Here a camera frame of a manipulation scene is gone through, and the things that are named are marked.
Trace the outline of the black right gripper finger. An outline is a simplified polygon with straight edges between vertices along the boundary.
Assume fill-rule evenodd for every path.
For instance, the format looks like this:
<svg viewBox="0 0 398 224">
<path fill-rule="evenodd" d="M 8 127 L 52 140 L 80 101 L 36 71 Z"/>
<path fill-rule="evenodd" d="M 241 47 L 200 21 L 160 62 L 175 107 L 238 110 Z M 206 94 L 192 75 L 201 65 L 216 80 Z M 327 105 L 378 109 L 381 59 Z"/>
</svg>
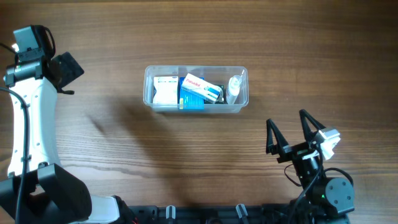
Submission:
<svg viewBox="0 0 398 224">
<path fill-rule="evenodd" d="M 316 133 L 322 129 L 325 129 L 325 126 L 318 122 L 310 113 L 308 113 L 305 109 L 301 109 L 299 111 L 300 121 L 302 124 L 303 135 L 307 142 L 312 142 Z M 315 131 L 312 131 L 310 128 L 311 123 L 315 127 Z"/>
<path fill-rule="evenodd" d="M 282 135 L 273 120 L 266 121 L 267 138 L 266 138 L 266 153 L 284 155 L 289 152 L 289 144 Z"/>
</svg>

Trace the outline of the green round-logo box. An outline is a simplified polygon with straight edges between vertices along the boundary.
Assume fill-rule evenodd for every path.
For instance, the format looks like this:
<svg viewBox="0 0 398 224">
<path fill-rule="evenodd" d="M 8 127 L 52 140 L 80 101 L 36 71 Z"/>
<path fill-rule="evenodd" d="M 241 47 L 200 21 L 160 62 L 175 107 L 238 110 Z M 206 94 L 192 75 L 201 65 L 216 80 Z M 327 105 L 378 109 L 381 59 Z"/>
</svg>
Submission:
<svg viewBox="0 0 398 224">
<path fill-rule="evenodd" d="M 207 91 L 207 102 L 213 104 L 223 104 L 224 103 L 224 86 L 215 85 L 205 87 Z"/>
</svg>

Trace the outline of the clear dropper bottle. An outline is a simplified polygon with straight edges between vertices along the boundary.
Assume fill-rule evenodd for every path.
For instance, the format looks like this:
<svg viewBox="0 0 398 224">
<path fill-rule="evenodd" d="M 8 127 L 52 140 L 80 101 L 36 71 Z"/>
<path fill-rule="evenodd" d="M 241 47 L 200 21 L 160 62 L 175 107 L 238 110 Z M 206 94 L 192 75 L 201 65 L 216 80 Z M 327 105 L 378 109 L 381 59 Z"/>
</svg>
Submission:
<svg viewBox="0 0 398 224">
<path fill-rule="evenodd" d="M 234 74 L 228 81 L 225 100 L 229 105 L 245 105 L 247 102 L 247 77 L 246 70 Z"/>
</svg>

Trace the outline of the white Panadol box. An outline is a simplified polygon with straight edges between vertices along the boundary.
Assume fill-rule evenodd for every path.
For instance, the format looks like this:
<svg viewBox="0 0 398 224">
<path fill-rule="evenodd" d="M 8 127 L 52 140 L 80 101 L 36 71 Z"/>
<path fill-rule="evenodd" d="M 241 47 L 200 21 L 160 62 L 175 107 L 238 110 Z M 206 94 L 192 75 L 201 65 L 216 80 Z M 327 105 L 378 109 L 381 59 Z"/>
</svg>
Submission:
<svg viewBox="0 0 398 224">
<path fill-rule="evenodd" d="M 196 77 L 192 75 L 191 73 L 188 73 L 187 76 L 185 77 L 183 83 L 182 83 L 182 88 L 196 96 L 199 96 L 200 98 L 203 98 L 204 100 L 207 99 L 207 91 L 205 90 L 205 87 L 207 86 L 215 86 L 214 84 L 211 84 L 199 77 Z"/>
</svg>

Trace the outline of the blue medicine box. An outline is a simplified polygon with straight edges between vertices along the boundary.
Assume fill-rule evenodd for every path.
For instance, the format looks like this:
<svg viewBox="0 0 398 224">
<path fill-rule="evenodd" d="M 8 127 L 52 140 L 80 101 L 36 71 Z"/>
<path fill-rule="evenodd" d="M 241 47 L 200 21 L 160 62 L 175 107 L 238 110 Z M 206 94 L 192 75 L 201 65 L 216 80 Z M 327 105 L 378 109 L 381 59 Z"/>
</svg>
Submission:
<svg viewBox="0 0 398 224">
<path fill-rule="evenodd" d="M 184 81 L 184 77 L 179 78 L 179 95 L 178 95 L 178 103 L 180 110 L 203 110 L 205 109 L 205 100 L 196 96 L 182 88 L 182 83 Z"/>
</svg>

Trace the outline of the white medicine box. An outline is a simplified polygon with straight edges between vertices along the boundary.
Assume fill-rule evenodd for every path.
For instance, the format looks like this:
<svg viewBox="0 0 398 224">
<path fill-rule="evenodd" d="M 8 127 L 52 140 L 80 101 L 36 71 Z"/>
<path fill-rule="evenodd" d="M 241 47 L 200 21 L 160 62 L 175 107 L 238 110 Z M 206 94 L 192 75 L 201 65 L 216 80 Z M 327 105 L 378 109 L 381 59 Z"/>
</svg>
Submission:
<svg viewBox="0 0 398 224">
<path fill-rule="evenodd" d="M 177 104 L 178 76 L 154 77 L 155 104 Z"/>
</svg>

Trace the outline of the clear plastic container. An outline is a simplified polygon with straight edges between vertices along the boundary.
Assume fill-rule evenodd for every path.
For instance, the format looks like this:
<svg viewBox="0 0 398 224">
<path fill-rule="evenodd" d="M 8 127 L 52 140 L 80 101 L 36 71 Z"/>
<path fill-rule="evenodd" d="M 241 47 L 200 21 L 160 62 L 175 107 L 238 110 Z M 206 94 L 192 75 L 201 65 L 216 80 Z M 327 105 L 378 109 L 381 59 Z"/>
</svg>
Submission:
<svg viewBox="0 0 398 224">
<path fill-rule="evenodd" d="M 226 102 L 212 104 L 207 101 L 202 105 L 187 105 L 180 100 L 180 93 L 177 92 L 176 102 L 173 104 L 154 103 L 154 97 L 158 94 L 158 88 L 154 85 L 155 77 L 182 79 L 189 73 L 214 85 L 222 86 L 224 91 L 231 77 L 242 76 L 243 82 L 237 100 L 232 105 Z M 143 102 L 159 113 L 238 113 L 249 103 L 248 71 L 242 66 L 149 65 L 144 75 Z"/>
</svg>

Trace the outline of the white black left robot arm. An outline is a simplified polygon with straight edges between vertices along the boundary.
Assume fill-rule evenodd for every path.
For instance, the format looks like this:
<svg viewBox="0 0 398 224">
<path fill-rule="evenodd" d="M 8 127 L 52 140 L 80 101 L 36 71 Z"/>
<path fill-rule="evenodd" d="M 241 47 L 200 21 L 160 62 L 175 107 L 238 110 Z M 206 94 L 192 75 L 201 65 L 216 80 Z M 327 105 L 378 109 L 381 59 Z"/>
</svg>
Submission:
<svg viewBox="0 0 398 224">
<path fill-rule="evenodd" d="M 16 223 L 124 223 L 126 206 L 115 196 L 90 194 L 58 156 L 55 106 L 65 86 L 83 74 L 70 53 L 57 55 L 50 30 L 14 31 L 13 65 L 2 90 L 13 103 L 14 141 L 1 206 Z"/>
</svg>

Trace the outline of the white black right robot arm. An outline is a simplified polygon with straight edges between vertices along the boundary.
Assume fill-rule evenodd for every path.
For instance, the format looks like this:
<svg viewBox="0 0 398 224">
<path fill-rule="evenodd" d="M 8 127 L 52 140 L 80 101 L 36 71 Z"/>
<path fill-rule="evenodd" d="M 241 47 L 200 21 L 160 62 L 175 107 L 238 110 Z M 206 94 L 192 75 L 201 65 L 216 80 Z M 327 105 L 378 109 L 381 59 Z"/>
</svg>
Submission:
<svg viewBox="0 0 398 224">
<path fill-rule="evenodd" d="M 302 188 L 300 195 L 285 207 L 274 207 L 280 213 L 279 223 L 349 223 L 354 211 L 354 181 L 345 171 L 324 168 L 334 155 L 340 132 L 317 121 L 306 110 L 300 110 L 304 142 L 291 146 L 273 120 L 266 121 L 266 152 L 278 155 L 279 164 L 290 162 Z"/>
</svg>

